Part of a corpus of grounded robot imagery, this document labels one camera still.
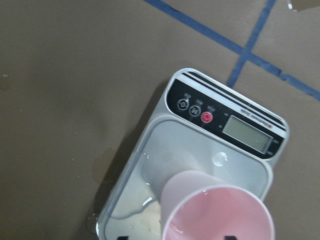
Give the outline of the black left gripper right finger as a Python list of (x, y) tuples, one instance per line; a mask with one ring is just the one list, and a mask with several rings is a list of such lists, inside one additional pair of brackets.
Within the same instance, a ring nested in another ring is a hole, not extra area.
[(236, 237), (234, 235), (226, 235), (224, 240), (236, 240)]

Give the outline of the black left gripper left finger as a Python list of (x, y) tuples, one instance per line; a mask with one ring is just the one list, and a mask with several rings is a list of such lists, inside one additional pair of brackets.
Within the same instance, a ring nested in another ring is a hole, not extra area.
[(129, 240), (129, 236), (119, 236), (119, 240)]

